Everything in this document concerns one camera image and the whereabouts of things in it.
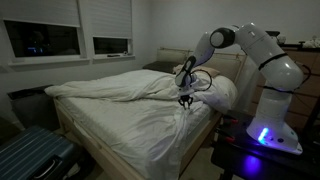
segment suitcase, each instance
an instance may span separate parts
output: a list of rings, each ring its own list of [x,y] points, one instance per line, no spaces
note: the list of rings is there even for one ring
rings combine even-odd
[[[81,153],[78,145],[33,126],[0,147],[0,179],[62,179]]]

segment robotic arm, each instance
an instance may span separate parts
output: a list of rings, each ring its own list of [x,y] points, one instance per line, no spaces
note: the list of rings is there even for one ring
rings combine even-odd
[[[247,128],[247,133],[261,145],[293,154],[301,154],[302,147],[296,133],[284,122],[292,92],[303,81],[300,68],[272,41],[271,37],[253,23],[239,29],[219,28],[205,33],[196,50],[177,74],[175,82],[180,87],[180,104],[192,103],[192,83],[195,75],[192,68],[208,61],[215,48],[238,44],[257,64],[266,78],[265,89],[259,101],[256,115]]]

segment white wall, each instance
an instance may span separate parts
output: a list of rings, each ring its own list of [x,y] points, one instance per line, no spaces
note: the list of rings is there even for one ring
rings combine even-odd
[[[265,30],[280,31],[288,43],[309,40],[313,35],[319,37],[319,7],[319,0],[153,0],[152,60],[161,46],[194,49],[203,32],[248,22]],[[234,45],[216,52],[242,51]],[[246,93],[238,101],[242,110],[247,110],[245,99],[250,99],[250,87],[254,87],[255,67],[249,60],[237,84],[240,94]]]
[[[7,92],[47,84],[61,84],[72,80],[96,79],[141,68],[150,59],[146,50],[150,46],[150,1],[132,0],[132,21],[135,58],[117,59],[112,62],[110,60],[99,60],[97,64],[92,65],[88,65],[87,62],[75,62],[7,68],[8,71],[11,71],[10,73],[5,73],[2,69],[0,71],[0,116],[11,122],[17,122],[15,115],[11,112]],[[8,44],[1,41],[1,33],[0,49],[6,49]],[[0,53],[1,64],[7,65],[8,58],[6,52]]]

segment blue light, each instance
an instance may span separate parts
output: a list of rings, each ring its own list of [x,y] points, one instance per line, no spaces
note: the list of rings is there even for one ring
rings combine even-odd
[[[262,141],[263,138],[267,135],[269,129],[268,128],[263,128],[262,132],[260,133],[260,136],[258,138],[259,141]]]

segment pillow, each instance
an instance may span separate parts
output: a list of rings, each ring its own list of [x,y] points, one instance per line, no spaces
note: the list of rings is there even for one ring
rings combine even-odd
[[[143,66],[142,69],[149,69],[153,71],[160,71],[172,74],[172,69],[179,64],[180,63],[177,62],[156,61]]]
[[[182,64],[174,67],[173,68],[173,74],[177,74],[181,70],[182,67],[183,67]],[[214,78],[214,77],[216,77],[217,75],[220,74],[220,72],[218,70],[215,70],[215,69],[209,68],[209,67],[204,67],[204,66],[198,66],[198,67],[195,67],[195,68],[192,69],[192,71],[195,71],[195,70],[207,71],[210,74],[211,78]]]
[[[187,59],[185,53],[172,50],[158,50],[157,61],[176,62],[182,64]]]

